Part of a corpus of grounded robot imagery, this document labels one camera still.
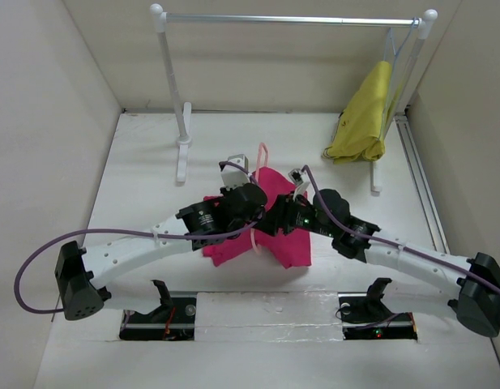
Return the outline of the pink trousers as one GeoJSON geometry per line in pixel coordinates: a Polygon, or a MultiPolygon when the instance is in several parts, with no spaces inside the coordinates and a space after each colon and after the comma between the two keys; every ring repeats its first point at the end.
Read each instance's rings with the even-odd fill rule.
{"type": "MultiPolygon", "coordinates": [[[[267,196],[266,211],[270,211],[279,195],[286,195],[295,189],[295,186],[281,173],[269,167],[259,169],[259,185],[267,196]]],[[[274,258],[284,267],[308,267],[311,265],[310,234],[297,229],[288,235],[278,232],[275,237],[263,232],[254,233],[255,242],[269,250],[274,258]]],[[[219,245],[202,248],[204,257],[212,259],[213,264],[219,267],[222,263],[236,258],[247,251],[253,251],[250,231],[245,231],[236,239],[226,240],[219,245]]]]}

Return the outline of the pink plastic hanger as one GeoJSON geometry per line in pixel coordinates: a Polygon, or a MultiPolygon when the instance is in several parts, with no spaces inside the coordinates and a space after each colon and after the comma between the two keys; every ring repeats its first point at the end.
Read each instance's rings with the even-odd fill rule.
{"type": "MultiPolygon", "coordinates": [[[[268,165],[268,158],[269,158],[269,151],[267,148],[267,145],[263,142],[259,144],[259,149],[258,149],[258,156],[256,160],[256,168],[254,171],[254,178],[257,182],[259,182],[259,177],[260,177],[260,170],[262,167],[267,167],[268,165]]],[[[256,242],[255,239],[255,230],[251,229],[250,230],[250,242],[253,248],[253,251],[257,255],[261,255],[262,253],[262,248],[261,246],[256,242]]]]}

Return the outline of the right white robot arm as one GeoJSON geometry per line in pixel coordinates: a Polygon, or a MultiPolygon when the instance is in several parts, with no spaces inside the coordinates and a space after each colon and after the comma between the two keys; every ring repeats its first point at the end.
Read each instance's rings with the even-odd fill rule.
{"type": "Polygon", "coordinates": [[[352,216],[336,190],[323,189],[312,200],[281,194],[256,225],[269,236],[298,229],[331,239],[347,259],[388,267],[437,287],[447,295],[445,310],[478,335],[500,333],[500,267],[485,253],[474,257],[425,250],[390,237],[376,224],[352,216]]]}

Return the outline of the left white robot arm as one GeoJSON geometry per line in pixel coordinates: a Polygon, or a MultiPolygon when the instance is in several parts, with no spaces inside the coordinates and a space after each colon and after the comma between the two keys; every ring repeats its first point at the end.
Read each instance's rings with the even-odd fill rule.
{"type": "Polygon", "coordinates": [[[138,292],[121,285],[123,277],[157,260],[238,237],[258,220],[266,204],[265,192],[246,183],[185,207],[140,235],[124,234],[88,248],[67,242],[54,272],[65,319],[84,319],[104,308],[146,314],[157,322],[166,319],[171,302],[162,280],[152,277],[148,289],[138,292]]]}

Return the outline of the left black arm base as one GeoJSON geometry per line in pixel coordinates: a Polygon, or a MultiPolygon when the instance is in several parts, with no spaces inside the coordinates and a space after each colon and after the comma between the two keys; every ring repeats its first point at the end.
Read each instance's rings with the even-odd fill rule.
{"type": "Polygon", "coordinates": [[[160,304],[148,314],[125,311],[119,338],[125,341],[194,340],[197,293],[170,292],[165,282],[153,280],[160,304]]]}

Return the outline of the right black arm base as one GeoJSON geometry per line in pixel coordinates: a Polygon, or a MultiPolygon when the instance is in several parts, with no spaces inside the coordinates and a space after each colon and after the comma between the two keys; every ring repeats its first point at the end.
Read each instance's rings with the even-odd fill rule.
{"type": "Polygon", "coordinates": [[[343,340],[418,340],[411,312],[392,312],[384,303],[390,278],[377,278],[365,292],[338,293],[335,317],[343,340]]]}

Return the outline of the light blue plastic hanger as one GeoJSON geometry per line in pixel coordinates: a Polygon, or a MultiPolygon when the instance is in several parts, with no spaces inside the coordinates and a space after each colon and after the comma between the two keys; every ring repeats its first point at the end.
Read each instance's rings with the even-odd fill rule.
{"type": "Polygon", "coordinates": [[[421,18],[413,18],[408,25],[408,32],[401,42],[395,40],[393,28],[387,32],[383,60],[391,65],[391,75],[382,111],[381,140],[387,137],[395,112],[400,107],[400,101],[417,62],[418,53],[421,50],[417,36],[420,24],[421,18]]]}

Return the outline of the yellow garment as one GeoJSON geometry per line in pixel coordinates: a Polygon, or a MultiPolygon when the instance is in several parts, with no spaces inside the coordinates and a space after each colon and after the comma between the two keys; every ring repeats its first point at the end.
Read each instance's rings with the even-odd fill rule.
{"type": "Polygon", "coordinates": [[[334,136],[323,157],[335,164],[375,162],[386,152],[385,131],[400,90],[389,93],[392,65],[380,61],[365,77],[339,116],[334,136]]]}

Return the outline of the white and silver clothes rack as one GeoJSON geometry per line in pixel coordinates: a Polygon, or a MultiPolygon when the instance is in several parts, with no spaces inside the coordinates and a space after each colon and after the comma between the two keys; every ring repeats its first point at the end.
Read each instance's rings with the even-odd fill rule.
{"type": "Polygon", "coordinates": [[[371,18],[348,18],[348,17],[317,17],[317,16],[274,16],[274,15],[208,15],[208,14],[171,14],[164,11],[163,7],[157,3],[150,6],[150,14],[156,35],[158,37],[160,51],[165,65],[165,74],[169,85],[169,94],[173,103],[178,137],[177,137],[177,171],[176,181],[181,185],[186,182],[187,165],[191,137],[191,114],[192,104],[190,102],[181,102],[179,96],[175,72],[171,55],[169,52],[169,43],[167,40],[167,25],[169,23],[227,23],[227,24],[299,24],[299,25],[327,25],[342,27],[381,27],[387,28],[387,38],[385,41],[384,55],[391,50],[394,61],[399,60],[402,52],[401,47],[395,46],[392,36],[393,28],[407,28],[407,36],[414,32],[417,39],[412,47],[408,57],[403,75],[397,85],[394,79],[390,79],[387,89],[387,97],[382,110],[382,127],[380,139],[385,139],[388,129],[391,125],[395,112],[400,105],[400,99],[406,89],[406,84],[412,75],[413,68],[417,63],[421,49],[426,42],[432,27],[438,19],[438,12],[434,9],[428,9],[423,16],[413,19],[371,19],[371,18]]]}

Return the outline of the aluminium rail right side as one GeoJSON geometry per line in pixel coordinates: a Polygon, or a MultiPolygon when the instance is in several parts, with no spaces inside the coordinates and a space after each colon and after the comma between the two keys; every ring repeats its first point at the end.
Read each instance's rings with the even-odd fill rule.
{"type": "Polygon", "coordinates": [[[419,156],[415,140],[412,136],[411,127],[406,115],[398,114],[395,116],[401,143],[407,158],[408,167],[412,174],[419,202],[425,215],[429,235],[435,250],[445,254],[450,253],[447,237],[440,220],[434,197],[429,187],[421,158],[419,156]]]}

